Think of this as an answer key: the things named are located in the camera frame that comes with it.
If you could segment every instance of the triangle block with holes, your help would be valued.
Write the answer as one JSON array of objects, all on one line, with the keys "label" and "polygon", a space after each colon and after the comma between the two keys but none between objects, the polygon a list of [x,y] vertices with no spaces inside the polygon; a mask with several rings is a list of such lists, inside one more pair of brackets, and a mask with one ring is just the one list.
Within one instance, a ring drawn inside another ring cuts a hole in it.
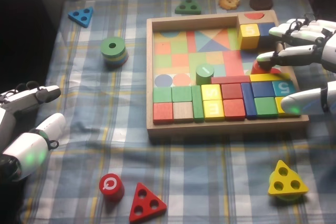
[{"label": "triangle block with holes", "polygon": [[136,185],[130,223],[140,223],[164,214],[167,205],[142,183]]},{"label": "triangle block with holes", "polygon": [[93,8],[88,7],[81,10],[72,10],[68,13],[68,17],[78,25],[87,28],[90,24],[93,14]]},{"label": "triangle block with holes", "polygon": [[196,0],[182,1],[175,9],[176,14],[199,15],[202,9]]},{"label": "triangle block with holes", "polygon": [[279,160],[275,171],[271,175],[268,194],[274,196],[300,195],[309,191],[299,174]]}]

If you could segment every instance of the wooden frame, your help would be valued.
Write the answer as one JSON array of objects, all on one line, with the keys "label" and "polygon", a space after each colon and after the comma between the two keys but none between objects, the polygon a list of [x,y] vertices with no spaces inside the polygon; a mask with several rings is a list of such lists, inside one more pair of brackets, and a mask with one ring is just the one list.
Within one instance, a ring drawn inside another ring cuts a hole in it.
[{"label": "wooden frame", "polygon": [[[153,33],[157,31],[200,30],[225,27],[236,27],[240,24],[274,22],[279,25],[273,10],[262,11],[265,16],[259,20],[249,20],[244,13],[211,14],[199,16],[182,16],[153,18],[147,20],[147,87],[146,87],[146,125],[150,137],[171,135],[200,135],[219,133],[266,132],[296,129],[305,126],[309,118],[302,115],[298,118],[257,119],[235,122],[205,122],[182,124],[153,124]],[[298,89],[298,82],[292,67],[281,67],[282,72],[290,77]]]}]

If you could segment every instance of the plaid tablecloth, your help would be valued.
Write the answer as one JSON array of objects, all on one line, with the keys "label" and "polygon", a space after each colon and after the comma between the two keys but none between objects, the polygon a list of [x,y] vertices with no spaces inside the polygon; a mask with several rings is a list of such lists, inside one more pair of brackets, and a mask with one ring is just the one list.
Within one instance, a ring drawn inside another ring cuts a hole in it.
[{"label": "plaid tablecloth", "polygon": [[[128,223],[137,182],[168,205],[151,223],[336,223],[335,121],[312,116],[306,131],[173,139],[152,145],[146,132],[146,20],[175,16],[181,0],[66,2],[47,84],[62,95],[37,123],[61,112],[67,126],[58,149],[28,180],[24,223]],[[197,0],[203,14],[225,13],[218,0]],[[307,0],[273,0],[280,22],[310,13]],[[88,28],[67,18],[94,7]],[[238,11],[251,10],[241,0]],[[125,38],[130,55],[116,71],[103,64],[100,43]],[[296,68],[302,90],[334,75],[318,65]],[[294,204],[267,195],[282,159],[310,188]],[[98,189],[106,173],[121,176],[125,196],[107,204]]]}]

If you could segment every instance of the blue printed triangle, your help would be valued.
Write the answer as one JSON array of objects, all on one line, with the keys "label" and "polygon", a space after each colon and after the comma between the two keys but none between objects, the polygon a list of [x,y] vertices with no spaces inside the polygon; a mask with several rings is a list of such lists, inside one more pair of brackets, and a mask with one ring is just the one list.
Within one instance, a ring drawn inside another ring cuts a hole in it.
[{"label": "blue printed triangle", "polygon": [[93,14],[93,8],[88,7],[81,10],[72,10],[68,13],[68,17],[78,25],[87,28],[90,24]]},{"label": "blue printed triangle", "polygon": [[195,41],[196,41],[196,50],[199,50],[207,44],[211,38],[205,36],[204,34],[200,33],[199,31],[195,32]]},{"label": "blue printed triangle", "polygon": [[229,51],[226,47],[217,43],[213,39],[210,40],[207,44],[205,44],[198,52],[215,52],[215,51]]}]

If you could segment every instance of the green block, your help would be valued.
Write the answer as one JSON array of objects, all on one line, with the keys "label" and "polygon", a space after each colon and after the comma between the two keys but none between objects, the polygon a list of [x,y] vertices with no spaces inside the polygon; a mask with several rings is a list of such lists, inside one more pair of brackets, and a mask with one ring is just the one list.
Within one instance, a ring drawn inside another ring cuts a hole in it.
[{"label": "green block", "polygon": [[203,123],[204,111],[203,111],[201,86],[191,86],[191,93],[193,97],[194,122]]},{"label": "green block", "polygon": [[274,97],[254,98],[259,118],[274,118],[278,116]]},{"label": "green block", "polygon": [[213,65],[213,67],[215,69],[214,77],[226,76],[226,71],[225,71],[225,65],[224,64]]},{"label": "green block", "polygon": [[196,68],[196,84],[211,84],[211,77],[214,76],[214,67],[208,63],[201,64]]},{"label": "green block", "polygon": [[202,9],[198,5],[196,0],[185,0],[182,1],[178,7],[175,9],[176,14],[190,14],[190,15],[199,15],[201,14]]},{"label": "green block", "polygon": [[191,102],[191,87],[190,86],[180,86],[172,87],[173,102]]},{"label": "green block", "polygon": [[228,28],[227,34],[229,36],[229,42],[230,42],[230,49],[231,50],[239,50],[238,45],[238,33],[236,28]]},{"label": "green block", "polygon": [[171,55],[155,55],[154,56],[155,68],[171,68],[172,56]]},{"label": "green block", "polygon": [[172,102],[171,87],[155,87],[153,89],[153,103]]},{"label": "green block", "polygon": [[196,80],[196,68],[198,65],[206,63],[206,54],[204,52],[189,53],[189,73],[192,80]]},{"label": "green block", "polygon": [[188,44],[186,41],[172,41],[170,42],[172,54],[186,54],[188,53]]}]

